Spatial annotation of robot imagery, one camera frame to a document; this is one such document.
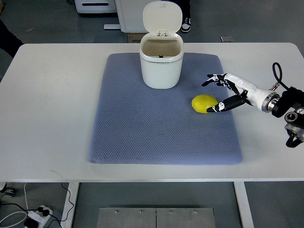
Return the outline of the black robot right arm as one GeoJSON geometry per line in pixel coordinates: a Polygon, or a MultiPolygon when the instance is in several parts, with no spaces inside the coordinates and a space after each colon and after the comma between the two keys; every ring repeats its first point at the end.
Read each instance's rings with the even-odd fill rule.
{"type": "Polygon", "coordinates": [[[286,146],[295,148],[304,142],[304,93],[290,87],[270,100],[267,109],[277,118],[283,117],[288,134],[286,146]]]}

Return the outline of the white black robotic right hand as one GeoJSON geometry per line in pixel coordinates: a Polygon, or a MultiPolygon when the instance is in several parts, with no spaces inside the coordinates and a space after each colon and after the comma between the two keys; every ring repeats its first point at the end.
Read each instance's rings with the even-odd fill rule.
{"type": "Polygon", "coordinates": [[[276,92],[259,89],[255,84],[235,74],[209,74],[207,77],[208,80],[202,86],[215,82],[218,86],[223,86],[235,93],[213,107],[207,108],[208,113],[229,111],[243,104],[255,106],[260,111],[269,113],[280,98],[276,92]]]}

